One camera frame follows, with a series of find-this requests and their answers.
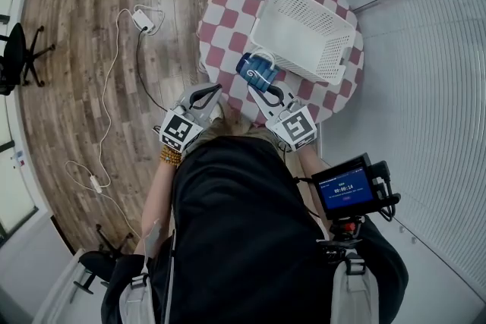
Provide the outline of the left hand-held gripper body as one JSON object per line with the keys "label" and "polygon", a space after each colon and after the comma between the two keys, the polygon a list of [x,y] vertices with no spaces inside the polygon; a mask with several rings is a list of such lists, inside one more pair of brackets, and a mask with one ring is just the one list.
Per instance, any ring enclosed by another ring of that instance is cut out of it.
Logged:
{"label": "left hand-held gripper body", "polygon": [[210,125],[211,106],[196,102],[191,105],[188,98],[177,101],[167,111],[160,125],[159,141],[170,149],[183,153]]}

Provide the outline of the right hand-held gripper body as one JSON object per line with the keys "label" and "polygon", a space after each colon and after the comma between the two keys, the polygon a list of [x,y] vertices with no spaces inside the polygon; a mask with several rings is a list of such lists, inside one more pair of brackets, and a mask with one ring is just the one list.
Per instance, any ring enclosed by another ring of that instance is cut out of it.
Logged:
{"label": "right hand-held gripper body", "polygon": [[266,127],[283,141],[291,151],[314,142],[317,126],[306,105],[293,99],[282,109],[278,109],[266,122]]}

